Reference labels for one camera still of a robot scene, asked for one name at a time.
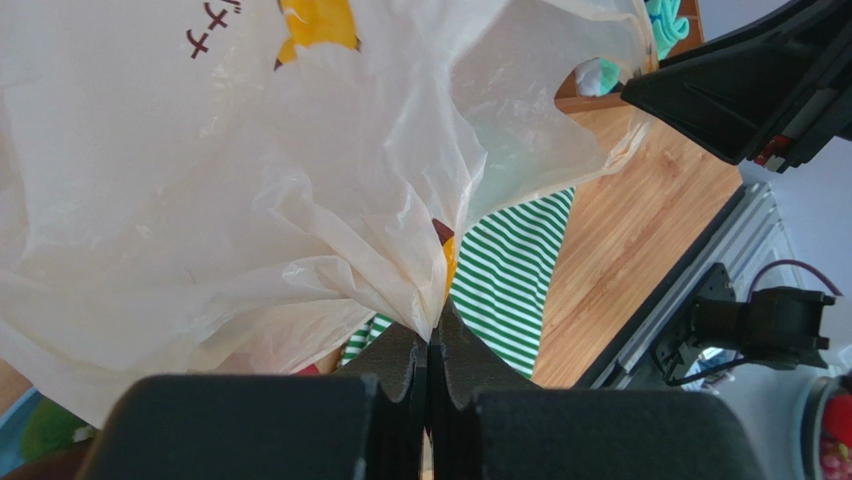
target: wooden table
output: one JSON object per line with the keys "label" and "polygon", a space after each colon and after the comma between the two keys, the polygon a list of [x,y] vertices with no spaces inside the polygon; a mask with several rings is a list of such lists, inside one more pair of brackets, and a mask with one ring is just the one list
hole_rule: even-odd
{"label": "wooden table", "polygon": [[[572,118],[612,143],[631,108]],[[741,183],[736,167],[658,121],[622,172],[581,185],[533,380],[573,386]]]}

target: turquoise towel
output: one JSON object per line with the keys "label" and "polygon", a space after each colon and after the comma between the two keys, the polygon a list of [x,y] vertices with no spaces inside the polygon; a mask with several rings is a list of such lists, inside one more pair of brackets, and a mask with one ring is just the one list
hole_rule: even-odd
{"label": "turquoise towel", "polygon": [[[651,29],[657,41],[660,60],[669,56],[677,42],[689,36],[689,20],[678,17],[680,0],[649,0],[645,3],[651,18]],[[601,60],[601,95],[606,95],[618,84],[618,65]]]}

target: striped towel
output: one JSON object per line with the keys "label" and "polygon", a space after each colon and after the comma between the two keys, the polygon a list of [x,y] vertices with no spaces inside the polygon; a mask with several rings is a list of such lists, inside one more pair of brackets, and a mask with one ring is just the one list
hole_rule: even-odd
{"label": "striped towel", "polygon": [[[492,213],[465,234],[450,288],[473,332],[516,371],[532,377],[541,342],[544,300],[574,189]],[[350,338],[346,364],[392,323],[376,315]]]}

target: cable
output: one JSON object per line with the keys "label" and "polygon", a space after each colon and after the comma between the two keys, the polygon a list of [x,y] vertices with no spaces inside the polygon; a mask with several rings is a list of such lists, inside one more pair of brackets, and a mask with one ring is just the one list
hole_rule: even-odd
{"label": "cable", "polygon": [[757,275],[754,276],[754,280],[752,280],[752,282],[751,282],[751,287],[749,287],[749,289],[748,289],[748,301],[749,302],[751,302],[751,296],[754,294],[755,289],[757,289],[758,282],[760,282],[760,279],[763,278],[764,275],[766,275],[766,272],[772,270],[775,267],[779,267],[781,265],[792,265],[794,267],[804,268],[805,270],[811,272],[822,283],[824,283],[825,286],[828,287],[828,289],[831,291],[832,295],[834,295],[835,297],[842,297],[843,296],[843,294],[840,293],[840,289],[837,288],[837,285],[835,285],[831,280],[828,279],[828,277],[825,276],[824,273],[820,272],[813,265],[810,265],[808,263],[805,263],[805,262],[802,262],[802,261],[799,261],[799,260],[785,259],[785,260],[776,260],[774,262],[771,262],[771,263],[767,264],[765,267],[761,268],[759,272],[757,272]]}
{"label": "cable", "polygon": [[748,363],[748,360],[746,360],[745,358],[737,358],[735,360],[731,360],[730,362],[722,363],[716,365],[715,367],[708,368],[707,370],[702,370],[696,373],[695,375],[679,378],[677,380],[666,380],[666,385],[670,387],[681,387],[688,383],[692,383],[697,380],[701,380],[702,378],[709,377],[710,375],[715,375],[717,373],[724,372],[725,370],[730,370],[734,367],[745,365],[746,363]]}

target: white plastic bag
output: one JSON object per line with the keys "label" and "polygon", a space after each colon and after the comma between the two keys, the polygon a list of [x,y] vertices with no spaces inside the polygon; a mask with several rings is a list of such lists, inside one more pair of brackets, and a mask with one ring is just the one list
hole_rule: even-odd
{"label": "white plastic bag", "polygon": [[0,356],[100,425],[143,376],[291,372],[373,312],[428,336],[433,219],[644,132],[602,152],[553,105],[589,58],[652,68],[641,1],[552,3],[0,0]]}

